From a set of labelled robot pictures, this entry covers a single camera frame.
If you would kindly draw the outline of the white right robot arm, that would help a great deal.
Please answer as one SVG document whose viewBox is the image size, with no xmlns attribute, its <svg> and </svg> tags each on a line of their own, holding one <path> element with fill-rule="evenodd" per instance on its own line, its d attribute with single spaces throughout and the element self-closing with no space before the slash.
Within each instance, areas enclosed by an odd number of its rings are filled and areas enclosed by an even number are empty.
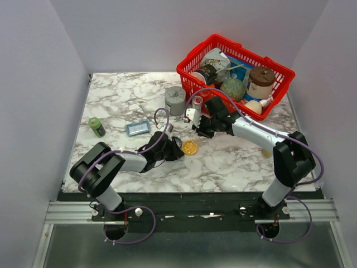
<svg viewBox="0 0 357 268">
<path fill-rule="evenodd" d="M 273 155 L 275 178 L 256 206 L 260 217 L 270 218 L 277 212 L 277 205 L 316 167 L 305 136 L 298 131 L 279 132 L 241 112 L 230 112 L 220 97 L 209 99 L 205 106 L 208 116 L 195 108 L 185 112 L 185 119 L 192 122 L 192 129 L 199 136 L 213 138 L 215 133 L 225 132 L 246 139 Z"/>
</svg>

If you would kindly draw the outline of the amber pill bottle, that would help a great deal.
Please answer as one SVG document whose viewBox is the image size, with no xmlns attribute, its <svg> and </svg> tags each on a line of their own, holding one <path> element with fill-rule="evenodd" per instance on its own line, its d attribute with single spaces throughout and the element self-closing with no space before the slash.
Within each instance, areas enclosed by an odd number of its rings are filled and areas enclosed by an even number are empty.
<svg viewBox="0 0 357 268">
<path fill-rule="evenodd" d="M 265 150 L 265 149 L 262 150 L 262 154 L 263 154 L 265 157 L 271 157 L 271 156 L 272 156 L 272 153 L 269 152 L 269 151 L 267 151 L 267 150 Z"/>
</svg>

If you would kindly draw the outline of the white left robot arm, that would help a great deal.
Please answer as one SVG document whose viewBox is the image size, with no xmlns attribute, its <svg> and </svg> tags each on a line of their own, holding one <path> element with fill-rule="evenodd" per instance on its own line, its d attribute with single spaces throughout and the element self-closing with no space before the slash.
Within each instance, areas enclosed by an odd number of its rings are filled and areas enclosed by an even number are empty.
<svg viewBox="0 0 357 268">
<path fill-rule="evenodd" d="M 169 133 L 157 131 L 137 152 L 113 151 L 105 142 L 98 142 L 71 167 L 69 175 L 81 190 L 105 206 L 109 219 L 116 221 L 124 212 L 124 201 L 111 186 L 119 172 L 146 173 L 158 161 L 176 161 L 183 156 Z"/>
</svg>

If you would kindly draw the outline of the round yellow pill container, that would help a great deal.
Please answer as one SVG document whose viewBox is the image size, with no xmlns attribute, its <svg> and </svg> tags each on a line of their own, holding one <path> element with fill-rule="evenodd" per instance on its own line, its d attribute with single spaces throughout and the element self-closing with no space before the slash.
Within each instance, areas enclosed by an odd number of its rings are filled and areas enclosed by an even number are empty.
<svg viewBox="0 0 357 268">
<path fill-rule="evenodd" d="M 192 140 L 185 141 L 181 148 L 185 155 L 194 155 L 198 151 L 198 145 Z"/>
</svg>

